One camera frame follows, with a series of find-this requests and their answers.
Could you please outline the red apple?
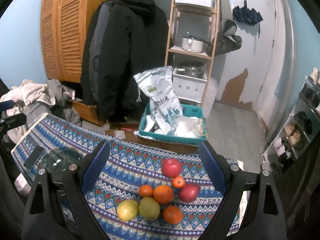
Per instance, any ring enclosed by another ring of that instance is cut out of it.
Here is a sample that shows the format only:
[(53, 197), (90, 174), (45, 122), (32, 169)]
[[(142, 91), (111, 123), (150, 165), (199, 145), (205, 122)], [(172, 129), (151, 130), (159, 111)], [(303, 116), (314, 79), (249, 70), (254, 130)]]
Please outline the red apple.
[(162, 174), (169, 178), (175, 178), (180, 175), (182, 167), (181, 163), (174, 158), (162, 160)]
[(196, 183), (186, 183), (181, 188), (178, 197), (182, 202), (191, 203), (197, 198), (200, 189), (200, 185)]

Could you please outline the yellow-green pear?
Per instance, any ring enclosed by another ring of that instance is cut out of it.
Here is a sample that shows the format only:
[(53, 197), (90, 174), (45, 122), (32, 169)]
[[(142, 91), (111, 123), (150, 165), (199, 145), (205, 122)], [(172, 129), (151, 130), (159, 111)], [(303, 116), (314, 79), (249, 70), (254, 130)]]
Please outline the yellow-green pear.
[(146, 220), (156, 220), (160, 215), (160, 205), (152, 197), (141, 199), (138, 212)]
[(127, 222), (138, 214), (138, 202), (132, 199), (122, 201), (117, 207), (117, 216), (122, 222)]

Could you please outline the small tangerine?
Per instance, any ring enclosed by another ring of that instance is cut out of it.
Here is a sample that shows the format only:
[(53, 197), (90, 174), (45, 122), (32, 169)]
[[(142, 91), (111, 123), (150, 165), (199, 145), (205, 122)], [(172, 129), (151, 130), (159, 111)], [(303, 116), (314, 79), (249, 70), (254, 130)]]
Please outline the small tangerine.
[(153, 196), (153, 188), (150, 185), (142, 185), (138, 189), (139, 195), (144, 197), (152, 197)]
[(174, 188), (180, 189), (185, 185), (185, 179), (182, 176), (176, 176), (172, 178), (171, 184)]

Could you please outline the large orange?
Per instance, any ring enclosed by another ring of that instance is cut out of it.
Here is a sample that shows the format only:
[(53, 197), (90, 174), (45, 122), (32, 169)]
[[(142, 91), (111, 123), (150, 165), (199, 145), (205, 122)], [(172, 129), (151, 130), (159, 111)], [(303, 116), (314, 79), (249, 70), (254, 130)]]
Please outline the large orange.
[(183, 213), (176, 206), (168, 206), (163, 210), (163, 219), (169, 224), (178, 224), (183, 219)]
[(168, 185), (159, 185), (153, 191), (153, 198), (159, 204), (168, 204), (174, 199), (174, 192)]

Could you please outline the black smartphone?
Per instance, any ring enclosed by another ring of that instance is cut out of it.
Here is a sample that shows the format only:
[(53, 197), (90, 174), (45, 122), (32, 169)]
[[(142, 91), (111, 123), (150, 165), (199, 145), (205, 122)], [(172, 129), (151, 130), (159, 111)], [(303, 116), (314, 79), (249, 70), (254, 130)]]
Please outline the black smartphone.
[(31, 170), (32, 167), (37, 163), (40, 157), (44, 153), (44, 148), (41, 146), (36, 146), (33, 152), (29, 155), (28, 159), (25, 161), (24, 166), (25, 168)]

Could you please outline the wooden drawer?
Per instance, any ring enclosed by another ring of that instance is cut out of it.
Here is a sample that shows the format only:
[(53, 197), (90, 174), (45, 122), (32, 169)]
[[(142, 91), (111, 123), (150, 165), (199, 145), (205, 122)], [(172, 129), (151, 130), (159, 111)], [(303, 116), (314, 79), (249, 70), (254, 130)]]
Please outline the wooden drawer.
[(106, 120), (104, 120), (99, 115), (99, 110), (95, 105), (85, 105), (82, 102), (78, 102), (76, 100), (72, 101), (72, 106), (79, 113), (80, 117), (92, 124), (97, 126), (104, 126), (106, 124)]

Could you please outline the brown shoes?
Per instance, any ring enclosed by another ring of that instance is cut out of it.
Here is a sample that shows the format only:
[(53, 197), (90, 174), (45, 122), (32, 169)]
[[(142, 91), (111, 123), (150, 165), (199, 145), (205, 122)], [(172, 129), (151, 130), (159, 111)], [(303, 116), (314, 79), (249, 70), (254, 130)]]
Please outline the brown shoes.
[(301, 150), (304, 147), (304, 137), (297, 123), (290, 122), (284, 127), (284, 133), (292, 148)]

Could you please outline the shoe rack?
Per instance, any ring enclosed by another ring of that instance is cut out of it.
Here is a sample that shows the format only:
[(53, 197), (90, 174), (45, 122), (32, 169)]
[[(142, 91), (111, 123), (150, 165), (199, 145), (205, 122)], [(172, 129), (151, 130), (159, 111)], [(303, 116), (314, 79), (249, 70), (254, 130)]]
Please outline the shoe rack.
[[(292, 148), (284, 133), (284, 127), (290, 122), (297, 123), (303, 133), (305, 141), (301, 150)], [(283, 173), (305, 152), (318, 133), (319, 82), (315, 82), (310, 76), (307, 76), (289, 117), (262, 153), (261, 168), (271, 173)]]

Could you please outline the clear plastic bag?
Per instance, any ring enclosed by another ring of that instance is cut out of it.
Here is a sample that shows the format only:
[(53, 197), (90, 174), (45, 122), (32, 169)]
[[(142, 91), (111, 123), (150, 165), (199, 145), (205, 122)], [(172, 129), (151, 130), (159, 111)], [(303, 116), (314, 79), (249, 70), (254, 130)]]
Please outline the clear plastic bag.
[(203, 136), (203, 120), (195, 116), (180, 116), (174, 124), (174, 136), (199, 138)]

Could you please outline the wooden louvered wardrobe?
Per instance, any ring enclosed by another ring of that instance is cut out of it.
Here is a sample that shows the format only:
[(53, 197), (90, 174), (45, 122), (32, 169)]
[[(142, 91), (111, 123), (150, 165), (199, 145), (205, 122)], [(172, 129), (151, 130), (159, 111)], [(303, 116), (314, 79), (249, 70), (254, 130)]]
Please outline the wooden louvered wardrobe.
[(86, 34), (104, 0), (42, 0), (41, 46), (49, 79), (79, 83)]

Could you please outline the white patterned crate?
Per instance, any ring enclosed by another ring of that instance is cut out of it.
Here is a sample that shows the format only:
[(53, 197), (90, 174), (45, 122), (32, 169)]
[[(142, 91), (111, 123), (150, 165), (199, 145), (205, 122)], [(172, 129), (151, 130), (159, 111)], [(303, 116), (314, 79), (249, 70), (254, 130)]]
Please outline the white patterned crate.
[(172, 72), (173, 90), (178, 98), (201, 103), (207, 84), (206, 74), (203, 73), (202, 76), (198, 78), (179, 74), (178, 71), (178, 68), (174, 68)]

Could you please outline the white door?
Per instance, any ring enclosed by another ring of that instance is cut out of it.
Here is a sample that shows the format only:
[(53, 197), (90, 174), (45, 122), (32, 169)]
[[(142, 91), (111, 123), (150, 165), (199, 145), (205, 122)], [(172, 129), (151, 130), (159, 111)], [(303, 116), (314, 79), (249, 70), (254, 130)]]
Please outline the white door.
[(263, 18), (250, 26), (236, 22), (236, 34), (242, 38), (239, 50), (216, 56), (213, 78), (217, 81), (218, 102), (248, 111), (259, 96), (273, 54), (276, 33), (276, 0), (230, 0), (231, 7), (255, 9)]

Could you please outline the black hanging coat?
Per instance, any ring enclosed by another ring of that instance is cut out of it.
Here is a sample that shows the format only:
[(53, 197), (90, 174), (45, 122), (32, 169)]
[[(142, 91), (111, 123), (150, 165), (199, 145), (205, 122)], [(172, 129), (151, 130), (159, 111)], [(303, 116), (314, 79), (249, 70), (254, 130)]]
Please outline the black hanging coat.
[(114, 0), (98, 66), (98, 106), (108, 122), (142, 116), (149, 97), (138, 91), (134, 75), (164, 66), (168, 31), (154, 0)]

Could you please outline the white rice bag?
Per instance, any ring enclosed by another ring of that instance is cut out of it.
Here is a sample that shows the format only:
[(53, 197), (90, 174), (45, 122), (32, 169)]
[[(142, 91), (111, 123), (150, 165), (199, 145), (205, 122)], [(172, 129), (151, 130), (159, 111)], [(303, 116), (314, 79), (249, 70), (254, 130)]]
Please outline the white rice bag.
[(171, 66), (164, 66), (146, 70), (133, 76), (138, 90), (149, 97), (149, 107), (152, 119), (164, 129), (161, 119), (172, 124), (178, 117), (182, 116), (182, 107), (178, 96), (173, 90)]

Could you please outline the dark hanging bag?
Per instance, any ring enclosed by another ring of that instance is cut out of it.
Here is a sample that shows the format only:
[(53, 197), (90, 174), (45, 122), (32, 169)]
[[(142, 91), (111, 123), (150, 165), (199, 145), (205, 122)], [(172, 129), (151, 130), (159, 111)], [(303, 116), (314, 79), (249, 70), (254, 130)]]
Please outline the dark hanging bag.
[(227, 54), (242, 47), (242, 38), (235, 34), (237, 28), (233, 20), (224, 19), (221, 21), (217, 34), (215, 56)]

